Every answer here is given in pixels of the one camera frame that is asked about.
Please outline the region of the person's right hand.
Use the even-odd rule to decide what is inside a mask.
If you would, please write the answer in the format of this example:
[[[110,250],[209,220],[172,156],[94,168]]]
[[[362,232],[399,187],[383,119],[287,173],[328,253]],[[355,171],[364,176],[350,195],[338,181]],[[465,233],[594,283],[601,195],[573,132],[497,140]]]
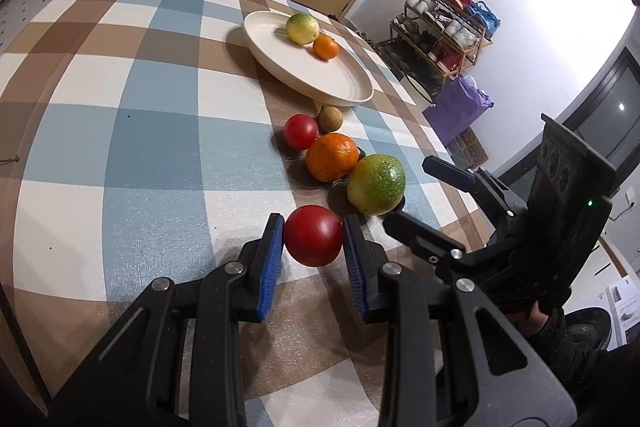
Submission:
[[[540,309],[538,301],[529,311],[506,314],[506,318],[525,337],[538,334],[549,321],[555,323],[564,315],[564,310],[558,307]]]

